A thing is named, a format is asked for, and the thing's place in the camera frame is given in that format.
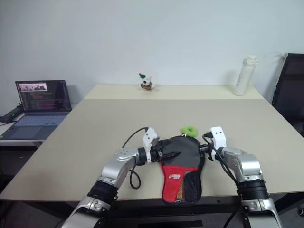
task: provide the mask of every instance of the laptop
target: laptop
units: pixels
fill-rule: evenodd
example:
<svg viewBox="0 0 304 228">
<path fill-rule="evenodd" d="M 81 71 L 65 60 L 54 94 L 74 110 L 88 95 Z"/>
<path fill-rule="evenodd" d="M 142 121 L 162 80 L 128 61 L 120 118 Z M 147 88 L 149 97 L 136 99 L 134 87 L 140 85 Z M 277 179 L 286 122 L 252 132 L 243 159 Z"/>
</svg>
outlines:
<svg viewBox="0 0 304 228">
<path fill-rule="evenodd" d="M 18 81 L 24 116 L 0 140 L 44 140 L 72 110 L 64 80 Z"/>
</svg>

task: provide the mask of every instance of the black office chair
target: black office chair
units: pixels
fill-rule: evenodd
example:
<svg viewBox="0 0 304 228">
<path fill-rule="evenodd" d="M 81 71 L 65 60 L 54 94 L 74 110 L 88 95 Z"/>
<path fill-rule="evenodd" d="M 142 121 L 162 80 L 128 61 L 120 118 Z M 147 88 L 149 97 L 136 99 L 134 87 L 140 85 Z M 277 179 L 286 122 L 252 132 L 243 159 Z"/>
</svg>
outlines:
<svg viewBox="0 0 304 228">
<path fill-rule="evenodd" d="M 286 55 L 272 105 L 304 137 L 304 54 Z"/>
</svg>

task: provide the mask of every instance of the white wall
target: white wall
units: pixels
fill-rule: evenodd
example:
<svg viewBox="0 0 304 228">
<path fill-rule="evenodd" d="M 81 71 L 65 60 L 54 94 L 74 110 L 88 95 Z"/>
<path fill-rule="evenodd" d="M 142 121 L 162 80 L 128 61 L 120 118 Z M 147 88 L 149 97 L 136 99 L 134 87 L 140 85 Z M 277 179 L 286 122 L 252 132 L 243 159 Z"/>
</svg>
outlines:
<svg viewBox="0 0 304 228">
<path fill-rule="evenodd" d="M 98 83 L 221 85 L 247 54 L 271 100 L 280 54 L 304 53 L 303 0 L 1 0 L 0 114 L 16 80 L 65 79 L 73 103 Z"/>
</svg>

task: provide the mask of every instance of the laptop touchpad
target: laptop touchpad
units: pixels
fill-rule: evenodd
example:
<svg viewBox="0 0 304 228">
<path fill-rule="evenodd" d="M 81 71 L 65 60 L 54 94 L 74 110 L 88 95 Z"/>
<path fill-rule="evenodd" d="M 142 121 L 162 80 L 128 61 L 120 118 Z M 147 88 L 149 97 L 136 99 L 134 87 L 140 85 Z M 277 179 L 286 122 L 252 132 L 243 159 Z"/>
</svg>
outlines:
<svg viewBox="0 0 304 228">
<path fill-rule="evenodd" d="M 41 128 L 42 127 L 21 127 L 11 136 L 11 139 L 31 139 Z"/>
</svg>

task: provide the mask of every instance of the laptop keyboard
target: laptop keyboard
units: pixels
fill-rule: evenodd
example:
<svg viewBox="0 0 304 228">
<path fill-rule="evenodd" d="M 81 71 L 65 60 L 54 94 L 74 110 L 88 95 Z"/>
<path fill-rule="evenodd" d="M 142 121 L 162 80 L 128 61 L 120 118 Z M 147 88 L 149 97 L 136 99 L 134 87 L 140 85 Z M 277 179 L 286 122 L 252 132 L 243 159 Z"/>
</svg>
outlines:
<svg viewBox="0 0 304 228">
<path fill-rule="evenodd" d="M 26 115 L 15 126 L 58 126 L 66 115 Z"/>
</svg>

